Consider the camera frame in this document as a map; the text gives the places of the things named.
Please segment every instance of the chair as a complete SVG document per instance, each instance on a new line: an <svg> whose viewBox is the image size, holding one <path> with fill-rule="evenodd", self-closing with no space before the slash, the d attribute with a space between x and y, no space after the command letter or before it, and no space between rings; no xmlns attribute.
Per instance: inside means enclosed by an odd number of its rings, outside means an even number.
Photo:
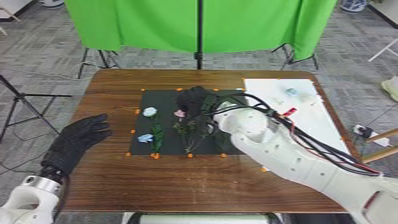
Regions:
<svg viewBox="0 0 398 224"><path fill-rule="evenodd" d="M380 135L373 136L372 138L368 138L366 143L377 141L382 138L391 137L393 135L398 135L398 128L395 130L388 131L386 133L382 133ZM372 155L363 157L363 162L370 163L396 153L398 153L398 146L386 147L384 150L380 150L377 153L373 153Z"/></svg>
<svg viewBox="0 0 398 224"><path fill-rule="evenodd" d="M389 43L389 45L386 46L386 48L379 51L379 53L375 54L375 56L372 57L372 59L368 60L368 62L372 62L377 59L377 57L380 56L380 54L384 53L384 51L389 51L391 54L395 56L398 56L398 53L391 50L391 46L396 44L396 42L398 42L398 38L393 40L393 42Z"/></svg>
<svg viewBox="0 0 398 224"><path fill-rule="evenodd" d="M14 16L14 14L11 13L11 11L6 9L6 7L2 5L0 5L0 10L4 10L6 13L9 14L9 16L14 18L14 20L18 22L22 22L22 20L18 19L18 17ZM2 28L2 26L0 26L0 32L4 33L4 35L7 35L7 32L6 32L4 28Z"/></svg>

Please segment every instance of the blue object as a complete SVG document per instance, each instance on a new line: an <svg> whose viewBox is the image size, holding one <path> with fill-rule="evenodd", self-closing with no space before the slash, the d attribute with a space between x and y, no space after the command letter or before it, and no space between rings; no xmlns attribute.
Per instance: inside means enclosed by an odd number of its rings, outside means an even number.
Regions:
<svg viewBox="0 0 398 224"><path fill-rule="evenodd" d="M297 89L293 89L293 88L286 89L286 94L288 94L288 96L297 96L299 95Z"/></svg>
<svg viewBox="0 0 398 224"><path fill-rule="evenodd" d="M153 142L153 135L151 134L141 135L139 142L142 143Z"/></svg>

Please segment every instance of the light stand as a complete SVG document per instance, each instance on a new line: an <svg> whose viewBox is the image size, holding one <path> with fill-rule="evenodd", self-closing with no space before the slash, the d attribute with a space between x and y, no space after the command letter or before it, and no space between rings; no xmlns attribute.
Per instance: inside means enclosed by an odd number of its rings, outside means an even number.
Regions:
<svg viewBox="0 0 398 224"><path fill-rule="evenodd" d="M7 119L6 119L6 124L4 124L4 129L2 129L2 133L0 133L0 143L2 143L2 140L4 140L4 135L6 135L7 128L9 128L11 126L14 126L14 125L18 125L18 124L22 124L22 123L25 123L25 122L29 122L29 121L38 120L38 119L43 120L46 126L50 127L50 129L54 130L54 132L59 134L59 131L57 131L57 129L55 129L52 123L48 122L48 120L46 120L46 118L45 118L45 114L46 114L46 111L48 111L50 106L52 106L52 104L54 104L54 100L55 100L55 98L57 98L57 97L71 97L71 95L25 94L25 93L18 92L14 86L11 85L7 79L4 78L2 75L0 75L0 84L4 84L6 88L9 89L9 91L11 91L13 94L14 94L13 105L11 105L11 111L9 111L9 115L7 115ZM52 100L50 100L50 102L48 102L48 104L46 104L46 107L45 107L45 109L43 109L43 112L38 111L34 105L30 104L30 102L29 102L29 100L27 100L27 98L25 98L27 96L52 97ZM23 105L27 106L27 108L29 108L29 110L32 111L32 113L34 113L36 116L34 116L32 118L29 118L29 119L25 119L25 120L22 120L22 121L11 123L11 118L13 118L13 114L14 114L14 110L16 110L16 104L18 104L18 102L23 103Z"/></svg>
<svg viewBox="0 0 398 224"><path fill-rule="evenodd" d="M295 61L295 59L293 59L295 50L292 50L292 52L288 53L286 44L283 44L283 45L274 49L272 53L277 52L277 50L279 50L281 48L283 48L283 52L285 52L285 56L286 56L286 61L285 61L285 64L283 64L281 71L285 70L286 65L293 65L295 63L306 61L308 59L313 59L315 70L320 70L318 60L317 60L315 54L313 54L313 56L311 56L309 58L306 58L306 59Z"/></svg>
<svg viewBox="0 0 398 224"><path fill-rule="evenodd" d="M89 54L89 48L84 49L84 58L82 58L82 65L80 65L80 69L78 69L78 79L82 78L82 73L84 73L84 67L87 65L93 65L91 63L86 62L86 59L87 59L87 54ZM103 50L98 50L98 54L100 54L100 57L102 57L102 61L103 61L103 66L100 66L102 69L110 69L114 67L121 68L121 66L118 65L116 63L116 60L114 60L114 65L110 66L109 65L109 62L107 62L107 59L105 59L105 55L103 55Z"/></svg>
<svg viewBox="0 0 398 224"><path fill-rule="evenodd" d="M196 69L203 70L203 10L205 0L197 0L197 51L194 54L197 66Z"/></svg>

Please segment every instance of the robotic arm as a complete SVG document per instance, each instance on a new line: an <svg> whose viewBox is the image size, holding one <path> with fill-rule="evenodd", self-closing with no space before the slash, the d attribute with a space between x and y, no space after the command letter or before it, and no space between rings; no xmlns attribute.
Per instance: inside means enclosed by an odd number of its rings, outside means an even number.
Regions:
<svg viewBox="0 0 398 224"><path fill-rule="evenodd" d="M68 180L87 149L112 134L105 130L109 128L105 121L107 114L102 114L64 128L45 155L39 175L25 178L11 192L9 201L0 208L0 224L54 223L62 182Z"/></svg>
<svg viewBox="0 0 398 224"><path fill-rule="evenodd" d="M270 108L233 104L226 97L213 96L201 87L183 91L178 107L187 117L212 117L219 129L231 134L237 148L281 178L331 197L359 224L396 223L398 180L384 177L361 163L341 160L341 152L313 151L317 146L325 145L306 138L302 141L295 139L293 122ZM27 177L0 208L0 224L54 223L62 180L73 172L86 150L112 134L105 131L105 120L107 115L100 115L66 127L45 156L41 174Z"/></svg>
<svg viewBox="0 0 398 224"><path fill-rule="evenodd" d="M269 127L269 117L254 109L215 115L219 128L231 134L237 148L286 180L311 187L340 203L361 224L398 220L398 179L343 170L292 140L290 130Z"/></svg>
<svg viewBox="0 0 398 224"><path fill-rule="evenodd" d="M258 105L247 106L237 96L254 98ZM398 179L306 134L256 96L221 97L194 87L180 95L178 106L190 118L212 117L235 147L281 178L329 196L359 224L396 223Z"/></svg>

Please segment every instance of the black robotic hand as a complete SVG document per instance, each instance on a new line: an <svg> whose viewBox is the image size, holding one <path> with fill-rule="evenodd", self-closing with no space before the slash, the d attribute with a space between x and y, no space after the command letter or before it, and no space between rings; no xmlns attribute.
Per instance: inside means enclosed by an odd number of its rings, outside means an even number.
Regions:
<svg viewBox="0 0 398 224"><path fill-rule="evenodd" d="M57 168L66 176L70 176L78 165L86 150L112 135L112 131L107 130L107 118L109 115L102 114L77 121L64 128L54 141L41 166Z"/></svg>
<svg viewBox="0 0 398 224"><path fill-rule="evenodd" d="M194 118L208 108L217 100L217 95L212 94L201 86L196 86L181 92L178 95L178 108L185 112L185 115Z"/></svg>

